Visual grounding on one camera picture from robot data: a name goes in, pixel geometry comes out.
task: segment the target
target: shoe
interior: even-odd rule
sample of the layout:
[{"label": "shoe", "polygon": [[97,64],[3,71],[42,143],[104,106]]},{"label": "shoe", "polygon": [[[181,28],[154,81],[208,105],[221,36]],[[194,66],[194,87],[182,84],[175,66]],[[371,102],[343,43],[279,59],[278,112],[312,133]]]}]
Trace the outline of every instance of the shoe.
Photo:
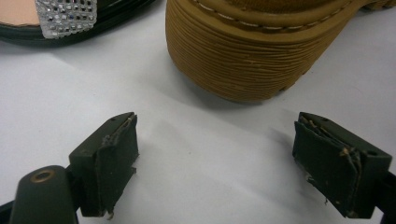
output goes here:
[{"label": "shoe", "polygon": [[0,1],[0,40],[31,47],[74,44],[128,21],[154,1]]},{"label": "shoe", "polygon": [[262,101],[292,86],[364,6],[396,0],[168,0],[168,51],[202,88]]}]

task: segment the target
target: tan suede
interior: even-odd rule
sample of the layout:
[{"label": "tan suede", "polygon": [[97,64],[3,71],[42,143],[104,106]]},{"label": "tan suede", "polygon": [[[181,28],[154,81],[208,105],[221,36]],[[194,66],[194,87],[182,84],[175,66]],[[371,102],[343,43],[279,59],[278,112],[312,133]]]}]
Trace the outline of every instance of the tan suede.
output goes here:
[{"label": "tan suede", "polygon": [[177,68],[207,91],[257,102],[291,87],[359,8],[396,0],[167,0]]},{"label": "tan suede", "polygon": [[321,7],[332,0],[227,0],[228,3],[246,10],[268,13],[291,13]]}]

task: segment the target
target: ridged rubber sole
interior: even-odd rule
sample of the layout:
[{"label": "ridged rubber sole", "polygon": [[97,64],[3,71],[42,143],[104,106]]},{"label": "ridged rubber sole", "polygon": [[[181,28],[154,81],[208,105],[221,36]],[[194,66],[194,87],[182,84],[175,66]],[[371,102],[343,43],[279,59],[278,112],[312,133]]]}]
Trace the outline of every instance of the ridged rubber sole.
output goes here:
[{"label": "ridged rubber sole", "polygon": [[[395,2],[367,7],[392,7]],[[367,2],[337,4],[327,16],[320,12],[315,21],[301,19],[300,24],[292,24],[291,20],[291,26],[279,26],[277,20],[263,25],[237,19],[209,1],[168,0],[168,51],[177,68],[202,88],[232,101],[262,101],[289,88],[308,71]]]}]

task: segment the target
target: black sandal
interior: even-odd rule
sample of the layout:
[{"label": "black sandal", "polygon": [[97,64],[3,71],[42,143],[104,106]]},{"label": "black sandal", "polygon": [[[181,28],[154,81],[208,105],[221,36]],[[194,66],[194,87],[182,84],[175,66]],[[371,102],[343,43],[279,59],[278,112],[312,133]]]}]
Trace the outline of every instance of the black sandal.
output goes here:
[{"label": "black sandal", "polygon": [[[99,0],[94,6],[95,0],[36,0],[41,26],[0,23],[0,40],[30,47],[74,44],[122,24],[154,1]],[[40,11],[39,6],[49,13]],[[96,7],[97,18],[94,18],[90,13]]]}]

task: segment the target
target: beige insole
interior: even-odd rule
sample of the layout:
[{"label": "beige insole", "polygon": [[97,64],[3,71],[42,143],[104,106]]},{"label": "beige insole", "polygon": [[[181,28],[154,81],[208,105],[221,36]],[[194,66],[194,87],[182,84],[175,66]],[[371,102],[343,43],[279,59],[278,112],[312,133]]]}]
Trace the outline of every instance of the beige insole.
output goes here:
[{"label": "beige insole", "polygon": [[35,0],[0,0],[0,23],[13,26],[38,25]]}]

